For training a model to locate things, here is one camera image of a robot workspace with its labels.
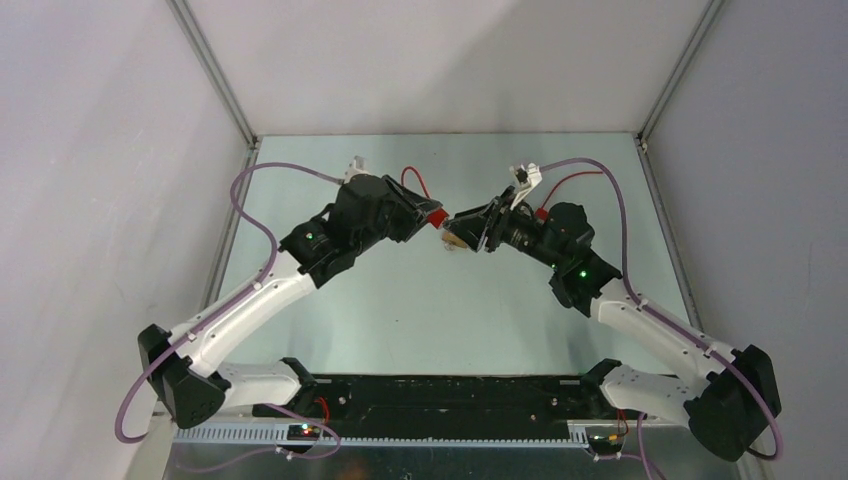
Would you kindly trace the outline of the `brass padlock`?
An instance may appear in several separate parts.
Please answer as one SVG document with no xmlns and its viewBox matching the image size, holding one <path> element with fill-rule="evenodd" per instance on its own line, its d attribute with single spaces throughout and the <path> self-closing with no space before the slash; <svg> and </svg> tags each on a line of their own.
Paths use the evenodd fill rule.
<svg viewBox="0 0 848 480">
<path fill-rule="evenodd" d="M 441 240 L 448 251 L 467 249 L 467 244 L 463 240 L 447 230 L 442 231 Z"/>
</svg>

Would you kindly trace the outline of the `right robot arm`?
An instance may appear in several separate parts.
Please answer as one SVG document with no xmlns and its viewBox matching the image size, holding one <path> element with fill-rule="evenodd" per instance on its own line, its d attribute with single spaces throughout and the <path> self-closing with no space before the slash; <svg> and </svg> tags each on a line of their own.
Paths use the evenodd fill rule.
<svg viewBox="0 0 848 480">
<path fill-rule="evenodd" d="M 718 341 L 639 292 L 593 251 L 595 231 L 583 206 L 560 202 L 540 217 L 507 188 L 443 227 L 475 252 L 508 245 L 550 267 L 549 285 L 563 307 L 629 336 L 670 369 L 665 376 L 601 362 L 590 372 L 595 382 L 581 392 L 591 416 L 621 409 L 659 417 L 735 462 L 781 413 L 770 356 L 755 345 L 740 350 Z"/>
</svg>

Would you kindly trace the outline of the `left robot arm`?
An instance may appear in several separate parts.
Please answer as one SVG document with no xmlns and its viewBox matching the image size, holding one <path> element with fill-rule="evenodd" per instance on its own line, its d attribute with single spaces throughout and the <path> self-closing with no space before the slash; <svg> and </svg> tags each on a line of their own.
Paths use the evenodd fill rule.
<svg viewBox="0 0 848 480">
<path fill-rule="evenodd" d="M 441 225 L 442 204 L 390 176 L 353 175 L 334 202 L 297 225 L 254 280 L 194 319 L 166 331 L 151 325 L 138 336 L 148 382 L 176 425 L 189 429 L 233 407 L 279 405 L 304 416 L 316 403 L 309 372 L 294 358 L 233 364 L 227 356 L 260 326 L 312 294 L 376 243 L 406 242 L 425 225 Z"/>
</svg>

